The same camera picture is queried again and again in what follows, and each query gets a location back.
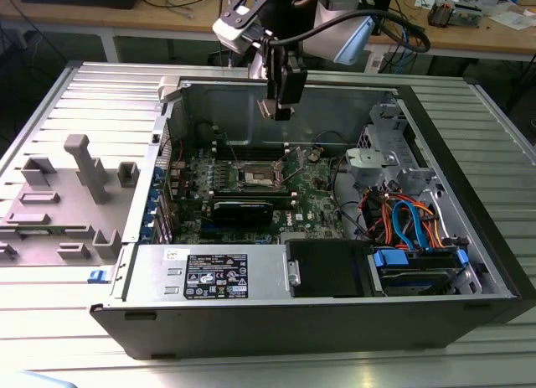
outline blue latch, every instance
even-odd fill
[[[160,193],[157,189],[149,189],[149,199],[157,200]]]
[[[161,179],[164,177],[164,171],[162,168],[154,168],[154,173],[152,175],[155,179]]]
[[[374,263],[376,266],[384,265],[398,265],[404,266],[409,265],[408,257],[406,256],[404,250],[398,249],[387,249],[387,250],[378,250],[374,253]]]
[[[90,284],[108,283],[107,276],[108,276],[107,271],[102,271],[101,269],[95,269],[94,271],[91,271],[90,277],[87,278],[87,282]]]
[[[469,265],[469,257],[467,256],[467,253],[465,250],[460,249],[458,250],[457,254],[463,266]]]

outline wooden workbench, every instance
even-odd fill
[[[217,0],[206,0],[192,6],[195,18],[185,18],[165,8],[155,8],[139,1],[132,10],[74,7],[51,4],[26,4],[14,0],[38,27],[51,32],[97,34],[101,36],[107,58],[119,60],[114,36],[137,36],[166,39],[216,40],[212,24],[217,17]],[[162,4],[162,0],[150,0]],[[175,0],[186,3],[193,0]],[[415,0],[399,0],[402,11],[412,22],[424,27],[432,44],[431,54],[489,59],[527,60],[536,52],[536,28],[513,30],[489,18],[479,28],[428,26],[425,9],[416,8]],[[520,0],[534,4],[536,0]],[[0,18],[4,28],[28,28],[8,0],[0,0]],[[386,36],[373,36],[368,49],[383,56],[392,41]]]

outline black cable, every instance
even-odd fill
[[[425,35],[425,33],[414,24],[410,23],[409,21],[406,21],[405,19],[401,18],[399,15],[395,15],[393,13],[390,13],[389,11],[382,11],[380,9],[361,9],[358,11],[354,11],[351,13],[345,13],[339,17],[336,17],[332,19],[331,21],[327,21],[311,30],[308,30],[304,32],[303,34],[298,34],[297,36],[294,36],[292,38],[283,39],[283,40],[275,40],[272,39],[269,41],[270,46],[284,46],[287,44],[295,44],[298,42],[301,42],[302,40],[309,39],[312,36],[319,34],[320,32],[323,32],[326,29],[331,28],[332,26],[338,25],[341,22],[347,21],[352,18],[359,18],[359,17],[371,17],[374,22],[378,25],[378,27],[384,32],[387,36],[389,36],[392,40],[394,40],[397,44],[400,44],[401,46],[405,47],[408,50],[415,51],[417,53],[425,53],[428,50],[430,50],[430,41],[428,40],[428,37]],[[422,46],[419,45],[413,45],[402,38],[395,35],[393,32],[391,32],[389,29],[385,27],[380,21],[379,18],[385,18],[388,19],[394,23],[397,23],[398,25],[405,28],[406,33],[409,36],[415,36],[418,40],[422,42]]]
[[[533,81],[534,77],[536,77],[536,71],[530,74],[531,67],[533,66],[535,60],[536,53],[534,53],[533,58],[529,61],[527,68],[522,73],[517,87],[513,88],[510,96],[508,97],[508,101],[506,104],[507,114],[512,111],[512,109],[518,104],[518,102],[523,97],[525,91],[530,87],[530,84]]]
[[[2,39],[6,39],[18,52],[18,58],[20,59],[22,65],[24,67],[26,67],[28,70],[30,70],[30,75],[32,76],[33,80],[35,80],[38,84],[40,84],[42,87],[46,88],[46,89],[50,89],[50,84],[45,84],[43,83],[41,80],[39,80],[33,73],[33,70],[37,70],[39,71],[40,73],[42,73],[43,75],[47,75],[51,80],[56,80],[57,79],[57,76],[54,76],[54,75],[51,75],[48,71],[46,70],[43,70],[42,68],[36,66],[36,65],[31,65],[29,64],[28,62],[26,62],[26,60],[24,59],[23,57],[23,52],[25,50],[23,49],[20,49],[10,38],[9,36],[4,32],[3,28],[2,28],[2,21],[0,21],[0,36],[2,36]],[[10,72],[10,69],[9,69],[9,64],[7,63],[6,64],[7,68],[8,68],[8,76],[11,76],[11,72]]]
[[[151,7],[156,7],[156,8],[180,8],[180,7],[187,7],[188,5],[194,5],[194,4],[197,4],[197,3],[201,3],[202,1],[205,1],[205,0],[195,0],[195,1],[191,1],[189,3],[184,3],[184,4],[168,4],[168,5],[162,5],[162,4],[155,4],[155,3],[151,3],[150,1],[148,0],[143,0],[143,2],[145,4],[148,4],[150,5]]]
[[[337,137],[339,137],[341,139],[341,141],[343,141],[344,143],[346,143],[347,145],[355,145],[354,143],[351,143],[349,140],[347,140],[343,134],[341,134],[339,131],[334,131],[334,130],[327,130],[327,131],[322,131],[320,132],[316,137],[315,139],[312,140],[312,145],[314,147],[317,147],[318,146],[318,138],[320,138],[322,135],[326,135],[326,134],[333,134],[333,135],[336,135]]]
[[[52,50],[55,51],[56,54],[57,54],[59,57],[61,57],[61,58],[63,59],[63,61],[67,62],[68,60],[67,60],[67,58],[63,55],[63,53],[61,53],[61,51],[59,51],[59,50],[56,48],[56,46],[53,45],[53,43],[49,40],[49,38],[47,38],[47,37],[43,34],[43,32],[41,32],[41,31],[37,28],[37,26],[34,25],[34,23],[30,20],[30,18],[28,18],[28,17],[23,13],[23,11],[22,11],[19,7],[17,7],[17,4],[15,4],[15,2],[14,2],[13,0],[9,0],[9,2],[11,3],[11,5],[13,5],[13,8],[15,8],[15,9],[17,10],[17,12],[19,13],[19,15],[20,15],[21,17],[23,17],[24,20],[25,20],[26,22],[28,22],[28,24],[29,24],[33,29],[35,29],[35,31],[36,31],[38,34],[40,34],[40,35],[43,37],[44,41],[47,42],[47,43],[49,44],[49,46],[52,48]]]
[[[400,48],[400,45],[397,44],[396,49],[394,50],[394,52],[392,53],[392,55],[389,57],[389,59],[387,59],[387,60],[385,61],[384,66],[378,70],[378,72],[379,72],[380,74],[382,74],[382,73],[385,71],[385,69],[387,68],[388,65],[390,65],[390,69],[389,69],[389,71],[391,71],[391,70],[393,69],[393,59],[394,59],[394,57],[396,56],[396,54],[398,53],[399,48]]]

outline warning label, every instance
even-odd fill
[[[247,298],[248,256],[188,256],[184,281],[187,300]]]

